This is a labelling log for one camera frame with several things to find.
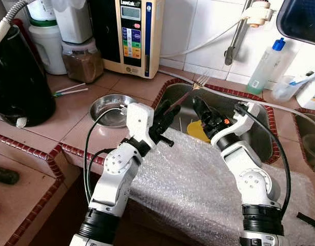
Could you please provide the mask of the dark blue basin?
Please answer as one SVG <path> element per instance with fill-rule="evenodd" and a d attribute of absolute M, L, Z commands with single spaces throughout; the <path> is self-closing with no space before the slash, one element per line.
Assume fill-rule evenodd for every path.
<path fill-rule="evenodd" d="M 315 45 L 315 0 L 283 0 L 277 28 L 289 39 Z"/>

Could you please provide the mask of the metal wall tap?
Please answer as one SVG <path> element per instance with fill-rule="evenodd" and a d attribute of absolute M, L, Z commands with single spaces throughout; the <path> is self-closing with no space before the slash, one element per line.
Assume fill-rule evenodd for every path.
<path fill-rule="evenodd" d="M 233 33 L 230 45 L 225 51 L 225 65 L 230 66 L 235 57 L 240 42 L 240 35 L 245 26 L 250 28 L 257 28 L 269 22 L 274 14 L 271 9 L 269 0 L 246 0 L 244 4 L 244 11 L 237 23 L 235 33 Z"/>

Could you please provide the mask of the dark green cucumber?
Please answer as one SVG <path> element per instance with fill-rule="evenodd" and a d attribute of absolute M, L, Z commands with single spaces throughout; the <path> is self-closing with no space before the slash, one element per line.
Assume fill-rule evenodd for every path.
<path fill-rule="evenodd" d="M 0 183 L 5 183 L 6 185 L 15 185 L 19 179 L 20 176 L 17 171 L 0 167 Z"/>

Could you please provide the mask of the blue white toothbrush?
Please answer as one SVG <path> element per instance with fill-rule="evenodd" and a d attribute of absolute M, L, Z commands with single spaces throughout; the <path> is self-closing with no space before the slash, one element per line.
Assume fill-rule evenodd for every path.
<path fill-rule="evenodd" d="M 298 87 L 314 79 L 315 79 L 315 70 L 308 71 L 308 72 L 303 73 L 302 75 L 293 77 L 291 80 L 289 80 L 289 82 L 287 82 L 287 84 L 294 87 Z"/>

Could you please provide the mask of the white stick green tip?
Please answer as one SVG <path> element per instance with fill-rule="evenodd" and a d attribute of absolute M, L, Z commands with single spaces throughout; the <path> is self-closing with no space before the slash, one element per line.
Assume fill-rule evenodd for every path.
<path fill-rule="evenodd" d="M 59 89 L 57 91 L 54 92 L 54 94 L 59 94 L 61 92 L 66 92 L 66 91 L 69 91 L 71 89 L 75 89 L 75 88 L 78 88 L 78 87 L 82 87 L 82 86 L 85 86 L 86 84 L 78 84 L 78 85 L 73 85 L 71 87 L 67 87 L 67 88 L 63 88 L 63 89 Z"/>
<path fill-rule="evenodd" d="M 68 94 L 73 94 L 76 92 L 85 92 L 85 91 L 88 91 L 88 89 L 84 88 L 84 89 L 72 90 L 72 91 L 66 91 L 66 92 L 56 92 L 53 94 L 53 97 L 56 98 L 56 97 L 61 97 L 61 96 L 68 95 Z"/>

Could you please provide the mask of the white detergent bottle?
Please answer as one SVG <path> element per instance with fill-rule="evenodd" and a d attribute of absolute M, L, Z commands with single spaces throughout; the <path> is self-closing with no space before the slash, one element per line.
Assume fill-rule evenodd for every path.
<path fill-rule="evenodd" d="M 315 110 L 315 76 L 306 82 L 296 94 L 299 106 L 309 110 Z"/>

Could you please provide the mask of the yellow plastic cup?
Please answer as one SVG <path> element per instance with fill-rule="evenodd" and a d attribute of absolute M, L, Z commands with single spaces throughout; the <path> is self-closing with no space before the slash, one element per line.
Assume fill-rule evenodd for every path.
<path fill-rule="evenodd" d="M 186 133 L 193 138 L 210 143 L 210 138 L 205 134 L 201 120 L 191 122 L 186 128 Z"/>

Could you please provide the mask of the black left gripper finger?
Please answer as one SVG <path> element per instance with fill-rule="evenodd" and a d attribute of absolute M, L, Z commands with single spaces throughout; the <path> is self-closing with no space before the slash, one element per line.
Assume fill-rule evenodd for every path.
<path fill-rule="evenodd" d="M 180 113 L 180 105 L 166 105 L 165 106 L 165 127 L 169 128 L 174 122 L 174 118 Z"/>
<path fill-rule="evenodd" d="M 162 124 L 167 119 L 167 113 L 171 108 L 172 102 L 170 100 L 161 101 L 154 111 L 154 123 Z"/>

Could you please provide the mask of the white plastic container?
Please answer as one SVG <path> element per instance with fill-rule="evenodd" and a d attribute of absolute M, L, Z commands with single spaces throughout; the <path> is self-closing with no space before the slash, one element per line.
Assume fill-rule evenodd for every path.
<path fill-rule="evenodd" d="M 67 43 L 85 43 L 93 38 L 87 0 L 51 0 L 61 37 Z"/>

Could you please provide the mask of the jar of brown powder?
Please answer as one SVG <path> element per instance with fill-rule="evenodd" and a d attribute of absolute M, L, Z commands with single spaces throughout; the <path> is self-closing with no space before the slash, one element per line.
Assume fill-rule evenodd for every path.
<path fill-rule="evenodd" d="M 104 70 L 101 52 L 92 37 L 84 43 L 62 42 L 62 61 L 70 79 L 92 84 Z"/>

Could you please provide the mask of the white jug green band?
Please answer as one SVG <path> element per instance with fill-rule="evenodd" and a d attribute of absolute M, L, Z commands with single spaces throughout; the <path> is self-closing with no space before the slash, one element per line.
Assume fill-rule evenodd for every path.
<path fill-rule="evenodd" d="M 27 5 L 29 12 L 29 35 L 40 54 L 47 73 L 68 73 L 62 59 L 62 37 L 54 9 L 49 0 L 34 0 Z"/>

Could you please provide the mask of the clear bottle blue cap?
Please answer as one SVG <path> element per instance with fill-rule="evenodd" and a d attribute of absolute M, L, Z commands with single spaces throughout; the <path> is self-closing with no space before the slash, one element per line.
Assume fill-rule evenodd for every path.
<path fill-rule="evenodd" d="M 286 40 L 281 37 L 275 40 L 272 46 L 268 47 L 254 70 L 249 82 L 247 83 L 246 91 L 250 94 L 258 95 L 265 89 L 266 84 L 272 77 L 275 69 L 284 56 L 282 51 L 286 45 Z"/>

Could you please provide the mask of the thin white tube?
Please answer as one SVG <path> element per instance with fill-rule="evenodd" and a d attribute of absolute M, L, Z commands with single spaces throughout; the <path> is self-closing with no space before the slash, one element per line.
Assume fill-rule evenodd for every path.
<path fill-rule="evenodd" d="M 239 26 L 241 21 L 246 21 L 246 19 L 247 18 L 239 18 L 239 19 L 237 19 L 237 21 L 235 21 L 235 23 L 233 23 L 230 26 L 228 26 L 226 28 L 226 30 L 221 31 L 216 36 L 210 37 L 209 39 L 205 40 L 204 42 L 200 43 L 199 45 L 196 45 L 196 46 L 194 46 L 192 48 L 186 49 L 185 51 L 179 51 L 179 52 L 175 52 L 175 53 L 171 53 L 171 54 L 161 54 L 160 58 L 173 58 L 173 57 L 176 57 L 176 56 L 186 55 L 186 54 L 189 54 L 191 52 L 197 51 L 197 50 L 199 50 L 199 49 L 201 49 L 203 47 L 211 45 L 211 43 L 214 43 L 217 39 L 219 39 L 219 37 L 225 35 L 225 33 L 230 31 L 232 28 Z"/>

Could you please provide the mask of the beige water ionizer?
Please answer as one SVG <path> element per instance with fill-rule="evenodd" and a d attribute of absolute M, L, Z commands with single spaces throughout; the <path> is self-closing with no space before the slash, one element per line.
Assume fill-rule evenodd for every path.
<path fill-rule="evenodd" d="M 152 79 L 159 69 L 166 0 L 87 0 L 104 68 Z"/>

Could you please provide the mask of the metal fork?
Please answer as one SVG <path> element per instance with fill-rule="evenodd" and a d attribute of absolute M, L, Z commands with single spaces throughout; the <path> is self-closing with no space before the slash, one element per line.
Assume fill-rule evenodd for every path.
<path fill-rule="evenodd" d="M 191 80 L 192 88 L 189 91 L 185 92 L 183 96 L 181 96 L 178 100 L 176 100 L 169 107 L 169 110 L 174 110 L 174 108 L 176 108 L 177 106 L 180 106 L 181 103 L 183 103 L 183 101 L 185 101 L 186 98 L 190 96 L 190 94 L 193 93 L 193 91 L 204 88 L 207 82 L 209 81 L 209 79 L 210 77 L 207 75 L 200 75 L 200 77 L 198 77 L 197 79 Z"/>

